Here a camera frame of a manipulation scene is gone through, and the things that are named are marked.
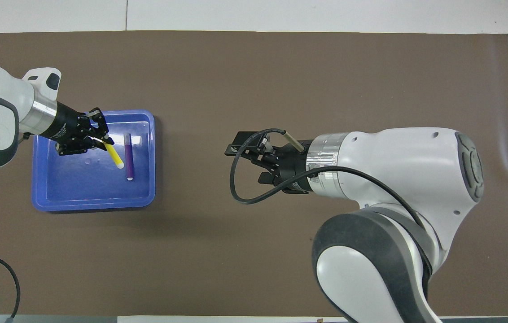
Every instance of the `black wire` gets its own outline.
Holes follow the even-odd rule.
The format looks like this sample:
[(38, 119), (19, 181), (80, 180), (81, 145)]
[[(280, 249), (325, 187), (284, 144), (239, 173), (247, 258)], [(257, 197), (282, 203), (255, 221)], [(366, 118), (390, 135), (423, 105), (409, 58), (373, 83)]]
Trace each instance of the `black wire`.
[(293, 182), (296, 182), (297, 180), (299, 180), (301, 178), (312, 176), (312, 175), (315, 175), (315, 174), (318, 174), (318, 173), (321, 173), (321, 172), (330, 172), (330, 171), (346, 172), (346, 173), (349, 173), (349, 174), (354, 174), (356, 176), (360, 176), (361, 178), (364, 178), (366, 180), (369, 180), (370, 182), (374, 183), (375, 185), (377, 185), (382, 190), (385, 190), (385, 192), (387, 192), (388, 194), (390, 194), (390, 196), (395, 198), (406, 209), (406, 211), (412, 216), (412, 219), (414, 219), (414, 221), (422, 229), (425, 229), (424, 223), (422, 223), (422, 220), (418, 216), (417, 212), (398, 193), (396, 193), (394, 190), (389, 188), (389, 186), (387, 186), (386, 184), (384, 184), (383, 182), (381, 182), (377, 178), (375, 178), (375, 177), (373, 177), (373, 176), (371, 176), (369, 174), (366, 174), (365, 172), (356, 170), (354, 168), (349, 168), (349, 167), (324, 166), (324, 167), (313, 168), (313, 169), (311, 169), (309, 171), (305, 171), (305, 172), (300, 173), (300, 174), (298, 174), (298, 175), (296, 175), (296, 176), (294, 176), (292, 178), (289, 178), (289, 179), (285, 180), (284, 182), (281, 182), (276, 187), (272, 188), (268, 192), (265, 192), (265, 193), (263, 193), (263, 194), (261, 194), (261, 195), (259, 195), (257, 197), (248, 198), (248, 199), (241, 198), (240, 196), (238, 196), (238, 194), (236, 192), (236, 186), (234, 185), (234, 173), (236, 172), (236, 166), (238, 164), (238, 160), (240, 160), (240, 156), (246, 150), (246, 146), (248, 146), (250, 141), (254, 140), (254, 138), (259, 137), (260, 135), (265, 135), (267, 133), (274, 133), (274, 132), (280, 133), (281, 135), (284, 135), (284, 133), (285, 133), (284, 130), (277, 129), (277, 128), (271, 128), (271, 129), (265, 129), (265, 130), (262, 130), (262, 131), (258, 131), (255, 134), (253, 134), (250, 137), (248, 137), (248, 139), (246, 139), (246, 141), (244, 141), (242, 146), (240, 146), (240, 148), (238, 149), (238, 152), (236, 153), (236, 156), (234, 156), (234, 160), (232, 161), (232, 167), (230, 169), (230, 192), (232, 193), (232, 197), (236, 201), (238, 201), (238, 202), (240, 202), (242, 204), (255, 204), (255, 203), (258, 203), (260, 201), (266, 200), (270, 196), (273, 196), (277, 192), (280, 192), (284, 188), (287, 188), (287, 186), (289, 186), (290, 184), (292, 184)]
[(2, 260), (1, 258), (0, 258), (0, 264), (2, 264), (10, 272), (10, 275), (13, 277), (13, 280), (14, 280), (14, 286), (17, 289), (17, 300), (14, 303), (13, 314), (10, 315), (10, 317), (12, 319), (14, 319), (14, 316), (17, 315), (18, 304), (21, 301), (21, 287), (18, 284), (17, 275), (14, 273), (14, 270), (11, 268), (11, 266), (9, 266), (9, 264), (4, 262), (4, 260)]

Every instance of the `robotic arm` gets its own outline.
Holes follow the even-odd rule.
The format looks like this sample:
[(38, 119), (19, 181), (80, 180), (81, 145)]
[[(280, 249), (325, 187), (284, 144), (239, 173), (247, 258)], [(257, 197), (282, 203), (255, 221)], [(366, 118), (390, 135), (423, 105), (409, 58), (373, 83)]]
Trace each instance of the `robotic arm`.
[[(270, 145), (270, 132), (290, 143)], [(484, 188), (479, 155), (466, 135), (419, 127), (295, 141), (280, 129), (241, 131), (225, 153), (234, 156), (231, 192), (243, 204), (280, 190), (359, 203), (359, 211), (322, 225), (312, 252), (320, 288), (346, 319), (440, 322), (426, 300), (428, 281)], [(274, 189), (240, 198), (233, 182), (240, 157), (266, 168), (258, 182)]]
[(56, 68), (35, 68), (22, 79), (0, 68), (0, 167), (14, 157), (19, 132), (25, 139), (33, 134), (52, 139), (59, 155), (114, 144), (99, 108), (79, 113), (57, 101), (60, 80)]

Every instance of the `silver metal ring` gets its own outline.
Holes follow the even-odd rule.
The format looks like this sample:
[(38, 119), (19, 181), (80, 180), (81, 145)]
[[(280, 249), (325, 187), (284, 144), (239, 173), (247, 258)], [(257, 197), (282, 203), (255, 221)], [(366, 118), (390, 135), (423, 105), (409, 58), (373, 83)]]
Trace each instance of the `silver metal ring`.
[[(338, 165), (340, 145), (346, 133), (329, 133), (319, 135), (312, 141), (306, 156), (306, 170), (317, 167)], [(347, 198), (338, 180), (338, 172), (321, 172), (317, 177), (308, 180), (312, 190), (321, 196)]]
[(35, 89), (33, 106), (25, 118), (19, 123), (19, 131), (40, 135), (53, 124), (56, 115), (57, 101), (42, 96)]

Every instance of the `blue tray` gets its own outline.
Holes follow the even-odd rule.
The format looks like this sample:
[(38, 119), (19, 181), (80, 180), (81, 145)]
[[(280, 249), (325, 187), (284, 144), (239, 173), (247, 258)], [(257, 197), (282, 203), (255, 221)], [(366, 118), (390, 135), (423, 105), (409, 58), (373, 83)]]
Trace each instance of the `blue tray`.
[(118, 169), (106, 151), (92, 149), (59, 156), (54, 141), (36, 135), (31, 200), (37, 210), (142, 207), (154, 200), (154, 117), (147, 110), (107, 111), (104, 115), (114, 148), (123, 161), (123, 133), (131, 133), (134, 180), (127, 180), (126, 167)]

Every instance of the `brown table surface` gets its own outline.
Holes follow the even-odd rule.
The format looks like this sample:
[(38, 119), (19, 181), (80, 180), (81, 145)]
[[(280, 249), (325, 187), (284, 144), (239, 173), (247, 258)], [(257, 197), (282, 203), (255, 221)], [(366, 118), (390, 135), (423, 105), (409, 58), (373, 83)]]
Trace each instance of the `brown table surface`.
[[(159, 121), (158, 192), (142, 209), (35, 210), (30, 141), (0, 168), (0, 257), (19, 276), (22, 314), (337, 316), (314, 280), (311, 244), (357, 204), (280, 194), (240, 205), (226, 145), (266, 127), (297, 139), (451, 127), (480, 149), (486, 193), (429, 302), (438, 315), (508, 315), (506, 35), (0, 34), (0, 66), (16, 77), (57, 67), (58, 99), (75, 110), (147, 109)], [(259, 172), (239, 166), (242, 195), (267, 189)], [(0, 313), (13, 299), (0, 266)]]

